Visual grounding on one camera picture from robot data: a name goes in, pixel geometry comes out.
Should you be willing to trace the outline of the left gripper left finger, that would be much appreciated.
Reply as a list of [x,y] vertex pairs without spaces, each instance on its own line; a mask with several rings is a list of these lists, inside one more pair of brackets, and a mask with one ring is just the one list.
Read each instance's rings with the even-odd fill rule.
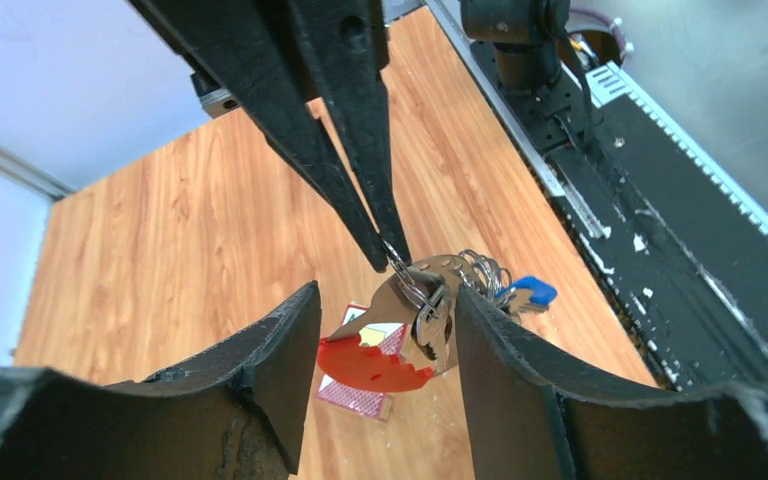
[[0,368],[0,479],[285,479],[299,469],[321,298],[308,282],[261,320],[143,381]]

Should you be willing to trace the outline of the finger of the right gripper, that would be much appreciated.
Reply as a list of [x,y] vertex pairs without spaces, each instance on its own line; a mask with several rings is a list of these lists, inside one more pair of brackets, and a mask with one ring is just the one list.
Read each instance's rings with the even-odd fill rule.
[[378,1],[137,1],[192,68],[228,91],[272,149],[386,270],[390,139]]
[[274,54],[252,119],[371,264],[410,260],[393,191],[381,2],[255,5]]

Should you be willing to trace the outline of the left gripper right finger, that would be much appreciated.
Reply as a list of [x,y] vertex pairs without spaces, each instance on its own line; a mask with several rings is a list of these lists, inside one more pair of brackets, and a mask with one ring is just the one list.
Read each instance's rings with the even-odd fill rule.
[[691,393],[619,377],[459,291],[455,337],[478,479],[768,479],[768,385]]

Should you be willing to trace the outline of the key with blue tag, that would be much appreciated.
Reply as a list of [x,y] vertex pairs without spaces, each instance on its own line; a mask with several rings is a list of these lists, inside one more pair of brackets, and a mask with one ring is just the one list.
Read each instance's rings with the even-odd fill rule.
[[552,285],[535,276],[525,276],[499,292],[494,302],[508,313],[544,312],[557,296]]

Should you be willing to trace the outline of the metal key holder red handle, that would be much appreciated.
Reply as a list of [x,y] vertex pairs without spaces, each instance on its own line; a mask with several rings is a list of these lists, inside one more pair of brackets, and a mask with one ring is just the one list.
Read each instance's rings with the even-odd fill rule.
[[510,271],[467,249],[398,265],[356,318],[320,339],[317,365],[331,379],[371,392],[423,388],[458,363],[456,305],[472,289],[497,302]]

